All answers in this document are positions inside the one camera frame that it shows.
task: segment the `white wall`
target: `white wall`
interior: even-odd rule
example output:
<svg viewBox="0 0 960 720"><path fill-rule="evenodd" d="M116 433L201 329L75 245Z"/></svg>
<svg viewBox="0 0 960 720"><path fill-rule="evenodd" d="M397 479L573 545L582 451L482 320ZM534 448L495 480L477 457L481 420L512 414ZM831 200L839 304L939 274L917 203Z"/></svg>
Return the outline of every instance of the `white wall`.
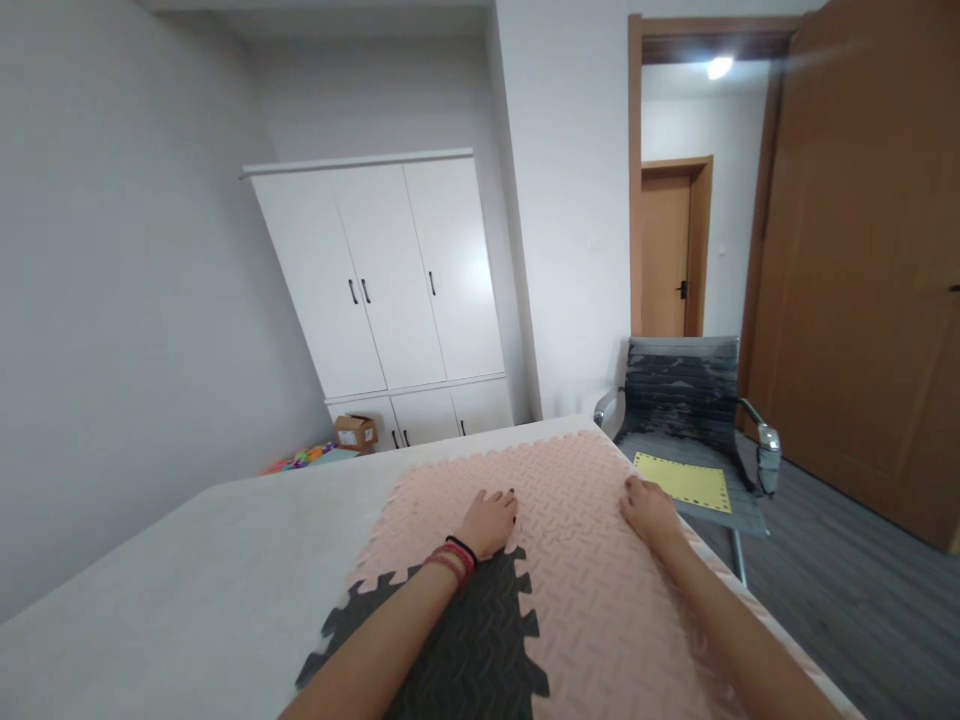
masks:
<svg viewBox="0 0 960 720"><path fill-rule="evenodd" d="M822 4L496 0L544 417L589 412L630 332L629 13L782 15Z"/></svg>
<svg viewBox="0 0 960 720"><path fill-rule="evenodd" d="M0 4L0 621L330 435L245 162L242 55L128 0Z"/></svg>
<svg viewBox="0 0 960 720"><path fill-rule="evenodd" d="M643 91L640 128L645 161L713 155L704 335L739 335L743 322L769 70L767 62L750 65L760 66L760 82L735 94L648 100ZM645 67L644 85L648 80L653 85L673 67ZM716 82L723 87L724 79Z"/></svg>
<svg viewBox="0 0 960 720"><path fill-rule="evenodd" d="M251 46L281 162L473 147L515 420L531 419L490 74L479 39Z"/></svg>
<svg viewBox="0 0 960 720"><path fill-rule="evenodd" d="M540 403L540 379L537 374L537 353L533 344L533 320L530 316L530 289L527 286L527 267L523 256L523 233L520 230L520 205L517 201L517 176L513 167L513 145L510 140L510 118L507 112L507 93L503 82L503 63L500 54L500 33L497 29L496 8L490 8L487 23L487 60L493 90L493 114L497 129L497 147L503 179L503 199L507 210L507 228L510 233L510 252L513 258L517 305L520 316L520 335L523 362L526 368L527 390L534 420L543 420Z"/></svg>

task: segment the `gray foam mat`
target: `gray foam mat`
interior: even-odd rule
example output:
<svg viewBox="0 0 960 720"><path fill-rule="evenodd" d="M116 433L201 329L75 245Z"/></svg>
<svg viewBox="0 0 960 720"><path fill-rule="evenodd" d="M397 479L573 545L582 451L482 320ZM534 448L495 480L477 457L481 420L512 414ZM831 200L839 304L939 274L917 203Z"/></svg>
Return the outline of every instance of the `gray foam mat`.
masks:
<svg viewBox="0 0 960 720"><path fill-rule="evenodd" d="M463 593L454 596L427 639L386 718L532 718L531 695L548 697L546 673L523 647L525 637L539 637L536 612L520 615L518 593L531 592L530 575L517 577L513 561L526 558L522 548L499 553L482 563ZM409 570L413 577L420 565ZM323 653L311 653L297 677L298 689L333 656L347 638L393 593L393 573L381 575L377 588L358 594L333 610L323 624L330 638ZM389 652L384 638L384 652Z"/></svg>

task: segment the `wooden floor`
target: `wooden floor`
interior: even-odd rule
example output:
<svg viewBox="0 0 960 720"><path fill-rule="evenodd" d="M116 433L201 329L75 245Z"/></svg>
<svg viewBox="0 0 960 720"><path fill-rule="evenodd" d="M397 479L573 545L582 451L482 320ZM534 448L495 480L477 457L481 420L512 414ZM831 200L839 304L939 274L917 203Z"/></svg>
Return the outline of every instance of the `wooden floor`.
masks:
<svg viewBox="0 0 960 720"><path fill-rule="evenodd" d="M770 538L743 539L750 590L860 711L960 717L960 557L789 464L763 512ZM731 566L727 531L688 522Z"/></svg>

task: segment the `yellow paper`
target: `yellow paper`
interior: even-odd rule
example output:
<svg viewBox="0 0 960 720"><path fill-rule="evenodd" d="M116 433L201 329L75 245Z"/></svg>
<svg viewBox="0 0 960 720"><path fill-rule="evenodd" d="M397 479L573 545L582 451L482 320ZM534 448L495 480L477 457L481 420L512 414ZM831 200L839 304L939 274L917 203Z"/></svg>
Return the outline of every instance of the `yellow paper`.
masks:
<svg viewBox="0 0 960 720"><path fill-rule="evenodd" d="M645 480L655 482L674 500L730 512L727 483L719 468L684 465L644 453L637 453L633 464Z"/></svg>

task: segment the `hand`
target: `hand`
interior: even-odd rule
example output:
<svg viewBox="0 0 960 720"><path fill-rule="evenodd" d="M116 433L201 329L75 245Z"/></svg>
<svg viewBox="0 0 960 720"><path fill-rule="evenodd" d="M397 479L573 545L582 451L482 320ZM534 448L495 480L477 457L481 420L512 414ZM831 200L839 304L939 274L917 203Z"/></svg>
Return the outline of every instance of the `hand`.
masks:
<svg viewBox="0 0 960 720"><path fill-rule="evenodd" d="M481 562L492 557L507 544L517 521L517 496L499 490L490 497L481 490L473 499L467 516L454 537L467 545Z"/></svg>
<svg viewBox="0 0 960 720"><path fill-rule="evenodd" d="M659 485L634 476L623 484L627 494L620 498L620 512L654 552L675 539L686 542L673 499Z"/></svg>

